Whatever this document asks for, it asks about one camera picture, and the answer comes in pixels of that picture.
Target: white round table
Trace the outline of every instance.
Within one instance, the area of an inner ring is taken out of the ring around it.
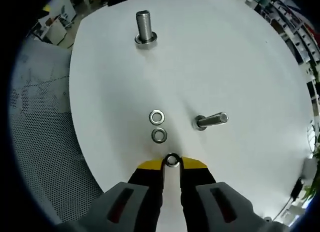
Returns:
[[[140,50],[136,12],[149,10],[157,46]],[[303,75],[276,31],[235,0],[130,0],[82,20],[70,64],[70,105],[85,160],[103,191],[169,152],[199,159],[217,181],[275,216],[310,151]],[[167,141],[149,113],[160,109]],[[194,130],[197,115],[223,125]],[[166,168],[157,231],[185,231],[179,170]]]

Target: washer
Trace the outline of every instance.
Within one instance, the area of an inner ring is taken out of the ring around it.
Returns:
[[[154,121],[154,114],[159,114],[161,116],[161,119],[159,121]],[[149,120],[153,125],[160,125],[164,122],[165,115],[162,111],[158,110],[158,109],[154,109],[150,115],[149,115]]]
[[[170,161],[171,158],[174,158],[174,159],[175,159],[175,162],[174,162],[174,163],[172,163],[172,162]],[[164,160],[165,160],[166,166],[169,166],[169,167],[171,167],[171,168],[175,168],[175,167],[178,167],[178,166],[179,166],[181,158],[180,158],[180,156],[177,155],[176,153],[169,153],[169,154],[164,158]]]
[[[164,137],[161,139],[157,139],[155,136],[156,136],[156,133],[158,133],[158,132],[162,133]],[[155,128],[151,133],[151,138],[155,143],[165,142],[167,140],[167,136],[168,136],[168,134],[163,128]]]

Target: perforated metal panel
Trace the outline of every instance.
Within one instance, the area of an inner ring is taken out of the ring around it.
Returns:
[[[9,122],[26,184],[58,223],[84,215],[102,194],[81,153],[69,101],[68,50],[27,41],[12,77]]]

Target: bolt thread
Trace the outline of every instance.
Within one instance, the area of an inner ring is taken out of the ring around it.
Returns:
[[[227,123],[228,119],[229,119],[228,115],[225,112],[221,112],[221,113],[214,114],[210,117],[200,119],[197,122],[197,125],[200,128],[205,128],[211,125]]]
[[[136,13],[135,17],[138,25],[140,40],[147,42],[153,36],[151,30],[150,12],[147,10],[140,11]]]

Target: metal bolt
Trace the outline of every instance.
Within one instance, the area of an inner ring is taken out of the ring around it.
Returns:
[[[135,37],[138,44],[149,44],[157,40],[157,35],[151,30],[150,12],[147,10],[139,11],[135,15],[139,34]]]
[[[194,119],[193,124],[197,130],[203,131],[208,126],[227,123],[228,120],[229,120],[229,117],[227,113],[221,112],[221,113],[214,114],[210,117],[204,117],[202,115],[199,115]]]

